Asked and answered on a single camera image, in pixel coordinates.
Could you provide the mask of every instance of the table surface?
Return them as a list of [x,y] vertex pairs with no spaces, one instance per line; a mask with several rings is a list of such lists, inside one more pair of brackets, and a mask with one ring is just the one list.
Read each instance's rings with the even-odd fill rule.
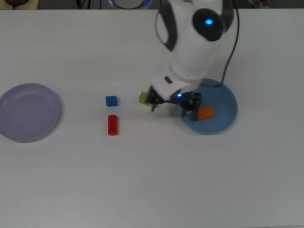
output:
[[[200,135],[138,104],[172,58],[156,11],[3,11],[0,92],[41,83],[62,117],[33,143],[0,137],[2,228],[304,225],[304,10],[240,10],[226,85],[235,123]],[[207,77],[220,78],[236,22]],[[118,107],[105,96],[117,95]],[[107,135],[119,116],[120,135]]]

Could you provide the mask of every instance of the purple plate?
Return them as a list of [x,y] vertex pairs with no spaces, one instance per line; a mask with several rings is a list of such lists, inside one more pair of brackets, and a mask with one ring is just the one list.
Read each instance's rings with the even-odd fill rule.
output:
[[57,94],[40,84],[22,84],[0,98],[0,133],[17,142],[46,136],[60,116]]

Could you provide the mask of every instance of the red cylinder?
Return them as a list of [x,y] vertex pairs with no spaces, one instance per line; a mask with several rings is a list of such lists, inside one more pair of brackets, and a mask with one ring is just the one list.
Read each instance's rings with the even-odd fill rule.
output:
[[117,115],[109,115],[108,118],[108,135],[118,135],[118,117]]

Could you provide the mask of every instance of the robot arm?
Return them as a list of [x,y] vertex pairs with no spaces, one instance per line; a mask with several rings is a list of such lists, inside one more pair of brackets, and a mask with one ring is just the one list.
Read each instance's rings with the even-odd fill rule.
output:
[[220,0],[168,1],[159,10],[155,31],[160,42],[173,52],[174,59],[166,75],[152,78],[146,100],[153,105],[152,111],[156,104],[163,103],[196,111],[197,105],[194,107],[189,101],[200,99],[192,91],[200,85],[216,56],[220,38],[233,21],[230,0],[219,3]]

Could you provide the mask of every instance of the green cube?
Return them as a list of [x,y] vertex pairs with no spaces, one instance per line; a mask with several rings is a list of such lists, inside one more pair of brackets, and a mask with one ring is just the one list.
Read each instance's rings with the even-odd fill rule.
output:
[[146,102],[147,99],[147,93],[146,92],[142,92],[141,95],[138,98],[138,102],[147,106],[150,106],[149,103]]

